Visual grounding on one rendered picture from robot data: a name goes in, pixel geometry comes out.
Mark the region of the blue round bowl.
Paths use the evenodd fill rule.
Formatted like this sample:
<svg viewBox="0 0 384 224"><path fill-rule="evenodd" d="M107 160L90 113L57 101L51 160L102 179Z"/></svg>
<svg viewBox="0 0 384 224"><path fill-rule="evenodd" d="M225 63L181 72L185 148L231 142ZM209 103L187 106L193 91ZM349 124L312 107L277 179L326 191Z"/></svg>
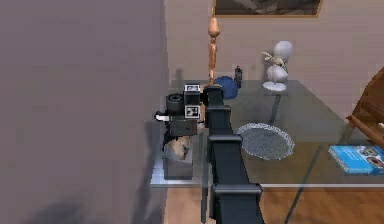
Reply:
<svg viewBox="0 0 384 224"><path fill-rule="evenodd" d="M215 79L215 84L222 87L223 98L225 100L234 99L238 95L238 86L235 81L229 76L221 76Z"/></svg>

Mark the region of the glass top table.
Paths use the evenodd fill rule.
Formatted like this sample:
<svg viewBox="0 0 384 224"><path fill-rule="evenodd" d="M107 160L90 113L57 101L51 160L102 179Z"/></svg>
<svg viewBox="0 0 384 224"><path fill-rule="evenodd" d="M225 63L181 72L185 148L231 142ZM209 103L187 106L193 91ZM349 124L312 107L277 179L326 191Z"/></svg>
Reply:
<svg viewBox="0 0 384 224"><path fill-rule="evenodd" d="M251 183L262 186L259 202L265 224L384 224L384 176L349 175L328 153L345 145L344 121L298 81L287 91L270 93L258 81L247 81L231 107L233 132L248 123L265 123L286 132L295 142L293 154L282 160L241 155ZM185 182L167 181L164 169L152 182L166 187L163 224L201 222L203 154L208 129L195 137L197 173Z"/></svg>

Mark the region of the tan bust on grey base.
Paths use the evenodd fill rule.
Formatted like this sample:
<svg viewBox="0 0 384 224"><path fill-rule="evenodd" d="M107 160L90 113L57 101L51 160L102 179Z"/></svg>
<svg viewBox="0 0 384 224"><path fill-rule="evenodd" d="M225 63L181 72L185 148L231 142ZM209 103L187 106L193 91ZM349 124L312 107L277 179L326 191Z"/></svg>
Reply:
<svg viewBox="0 0 384 224"><path fill-rule="evenodd" d="M166 180L191 180L193 177L193 152L190 137L182 136L169 141L163 150L163 169Z"/></svg>

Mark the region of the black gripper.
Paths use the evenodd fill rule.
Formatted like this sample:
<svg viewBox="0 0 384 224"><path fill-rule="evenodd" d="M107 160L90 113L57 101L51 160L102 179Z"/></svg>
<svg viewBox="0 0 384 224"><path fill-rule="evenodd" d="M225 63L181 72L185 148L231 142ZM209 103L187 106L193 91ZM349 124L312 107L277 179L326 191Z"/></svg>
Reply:
<svg viewBox="0 0 384 224"><path fill-rule="evenodd" d="M168 122L172 137L192 136L197 134L198 106L186 105L182 94L170 94L166 97L167 115L156 113L158 122Z"/></svg>

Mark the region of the wood framed wall picture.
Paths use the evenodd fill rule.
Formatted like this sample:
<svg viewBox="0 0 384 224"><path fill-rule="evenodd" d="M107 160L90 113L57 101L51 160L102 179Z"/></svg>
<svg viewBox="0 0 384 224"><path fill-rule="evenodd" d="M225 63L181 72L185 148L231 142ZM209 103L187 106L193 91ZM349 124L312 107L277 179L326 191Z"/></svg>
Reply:
<svg viewBox="0 0 384 224"><path fill-rule="evenodd" d="M217 17L309 17L319 16L323 0L213 0Z"/></svg>

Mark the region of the white abstract sculpture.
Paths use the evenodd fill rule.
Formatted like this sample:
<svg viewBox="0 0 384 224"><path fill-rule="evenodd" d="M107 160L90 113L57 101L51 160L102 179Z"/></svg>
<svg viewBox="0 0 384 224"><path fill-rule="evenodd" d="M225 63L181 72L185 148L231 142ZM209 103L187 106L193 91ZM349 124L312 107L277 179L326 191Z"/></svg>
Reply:
<svg viewBox="0 0 384 224"><path fill-rule="evenodd" d="M273 53L263 52L264 60L270 62L271 66L267 69L267 81L263 87L273 92L283 92L286 90L285 82L288 80L287 63L291 56L293 45L289 41L279 41Z"/></svg>

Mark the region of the small black bottle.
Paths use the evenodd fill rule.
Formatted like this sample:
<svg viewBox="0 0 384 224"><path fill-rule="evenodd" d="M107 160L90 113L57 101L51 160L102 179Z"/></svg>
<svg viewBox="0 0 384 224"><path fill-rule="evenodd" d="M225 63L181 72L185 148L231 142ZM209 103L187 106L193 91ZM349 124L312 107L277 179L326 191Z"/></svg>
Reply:
<svg viewBox="0 0 384 224"><path fill-rule="evenodd" d="M237 85L237 87L240 89L241 86L242 86L242 76L243 76L243 71L242 69L240 68L240 66L237 66L235 68L235 77L234 77L234 81Z"/></svg>

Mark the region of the brown wooden chair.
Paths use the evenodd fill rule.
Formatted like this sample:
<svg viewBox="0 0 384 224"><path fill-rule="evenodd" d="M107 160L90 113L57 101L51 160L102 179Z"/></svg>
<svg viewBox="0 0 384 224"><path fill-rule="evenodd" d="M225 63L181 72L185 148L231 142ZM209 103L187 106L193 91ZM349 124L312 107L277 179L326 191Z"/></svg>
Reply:
<svg viewBox="0 0 384 224"><path fill-rule="evenodd" d="M348 125L359 129L373 144L384 149L384 67L365 87Z"/></svg>

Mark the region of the turned orange wooden post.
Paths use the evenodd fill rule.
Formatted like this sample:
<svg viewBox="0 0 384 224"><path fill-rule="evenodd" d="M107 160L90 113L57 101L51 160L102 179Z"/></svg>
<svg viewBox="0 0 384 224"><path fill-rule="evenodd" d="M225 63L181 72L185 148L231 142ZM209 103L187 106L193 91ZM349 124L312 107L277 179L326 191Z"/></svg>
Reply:
<svg viewBox="0 0 384 224"><path fill-rule="evenodd" d="M216 53L217 53L216 39L220 35L220 28L218 25L218 21L215 17L214 9L211 9L211 19L208 26L208 35L210 36L208 72L209 72L209 84L212 85L214 83L214 72L216 67Z"/></svg>

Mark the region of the grey lace doily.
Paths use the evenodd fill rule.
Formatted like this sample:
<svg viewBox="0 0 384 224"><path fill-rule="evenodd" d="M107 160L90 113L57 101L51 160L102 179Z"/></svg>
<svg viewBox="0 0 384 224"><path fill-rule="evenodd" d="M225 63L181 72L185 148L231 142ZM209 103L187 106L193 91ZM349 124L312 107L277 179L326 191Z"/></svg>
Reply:
<svg viewBox="0 0 384 224"><path fill-rule="evenodd" d="M281 129L265 123L248 123L237 133L243 138L242 148L263 160L282 160L293 154L295 142Z"/></svg>

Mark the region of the blue book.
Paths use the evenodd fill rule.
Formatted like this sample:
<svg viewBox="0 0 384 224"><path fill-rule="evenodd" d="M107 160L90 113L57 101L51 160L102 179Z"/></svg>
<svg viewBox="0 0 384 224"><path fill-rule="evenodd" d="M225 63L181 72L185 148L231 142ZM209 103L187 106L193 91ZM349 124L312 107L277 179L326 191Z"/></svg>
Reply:
<svg viewBox="0 0 384 224"><path fill-rule="evenodd" d="M330 146L328 153L348 174L384 175L384 150L374 146Z"/></svg>

